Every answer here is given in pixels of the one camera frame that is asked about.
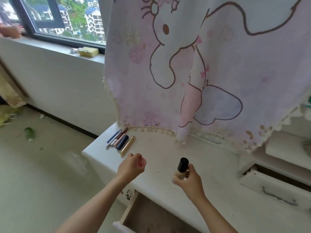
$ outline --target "silver pen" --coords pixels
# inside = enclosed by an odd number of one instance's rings
[[[122,133],[123,133],[122,131],[119,131],[119,133],[116,134],[116,135],[111,139],[111,141],[109,141],[109,143],[106,145],[106,148],[108,148],[108,147],[114,142],[114,140],[115,140],[119,135],[121,135]]]

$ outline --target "sponge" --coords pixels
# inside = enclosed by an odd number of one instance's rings
[[[91,48],[91,47],[83,47],[79,49],[78,52],[81,56],[86,56],[86,57],[94,57],[99,54],[99,51],[97,48]]]

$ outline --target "drawer handle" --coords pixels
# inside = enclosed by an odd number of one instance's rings
[[[277,195],[275,195],[275,194],[266,192],[264,186],[262,187],[262,192],[265,193],[266,195],[275,197],[275,198],[277,198],[278,200],[282,200],[282,201],[284,201],[285,203],[288,203],[288,204],[290,204],[290,205],[292,205],[292,206],[298,206],[298,204],[296,203],[296,200],[293,200],[293,202],[290,202],[290,201],[288,201],[288,200],[282,199],[281,196],[277,196]]]

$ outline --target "hand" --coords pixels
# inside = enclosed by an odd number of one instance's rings
[[[145,171],[145,167],[137,166],[137,161],[140,157],[142,157],[141,154],[136,153],[133,155],[132,153],[129,153],[119,165],[116,178],[124,185],[129,184],[139,174]]]
[[[196,172],[192,164],[188,164],[186,178],[186,180],[180,180],[177,176],[174,176],[173,183],[180,186],[189,200],[191,200],[191,202],[196,205],[206,197],[204,194],[201,177]]]

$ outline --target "left hand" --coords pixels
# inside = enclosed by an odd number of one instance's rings
[[[118,167],[116,178],[123,184],[127,185],[134,180],[139,174],[145,171],[145,167],[138,167],[137,161],[142,157],[141,154],[129,153]]]

